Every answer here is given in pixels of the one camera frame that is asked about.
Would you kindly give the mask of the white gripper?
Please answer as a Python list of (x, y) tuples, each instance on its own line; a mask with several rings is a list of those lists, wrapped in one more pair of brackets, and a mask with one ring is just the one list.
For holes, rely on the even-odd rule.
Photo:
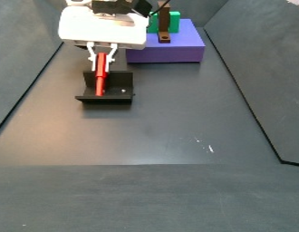
[(111, 52), (107, 54), (106, 62), (106, 72), (108, 73), (119, 46), (138, 50), (146, 48), (148, 25), (150, 19), (135, 13), (108, 16), (94, 14), (87, 6), (68, 6), (60, 15), (59, 37), (74, 45), (87, 45), (94, 72), (98, 67), (95, 47), (110, 46)]

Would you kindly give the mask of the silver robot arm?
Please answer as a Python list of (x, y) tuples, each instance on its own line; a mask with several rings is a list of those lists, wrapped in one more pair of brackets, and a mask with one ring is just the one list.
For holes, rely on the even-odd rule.
[(138, 0), (66, 0), (59, 19), (59, 37), (88, 49), (92, 70), (98, 69), (96, 47), (110, 47), (107, 63), (118, 48), (143, 50), (150, 25), (148, 2)]

